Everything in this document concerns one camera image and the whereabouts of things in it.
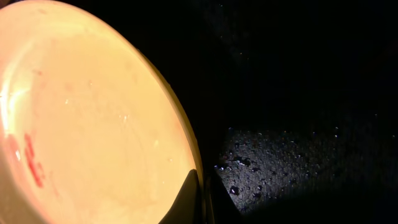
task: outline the bowl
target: bowl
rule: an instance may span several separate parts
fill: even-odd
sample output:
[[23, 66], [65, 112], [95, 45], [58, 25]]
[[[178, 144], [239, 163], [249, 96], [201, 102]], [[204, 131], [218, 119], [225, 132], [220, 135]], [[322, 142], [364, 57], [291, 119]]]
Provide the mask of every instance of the bowl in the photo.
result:
[[197, 142], [162, 75], [90, 13], [0, 10], [0, 223], [158, 223]]

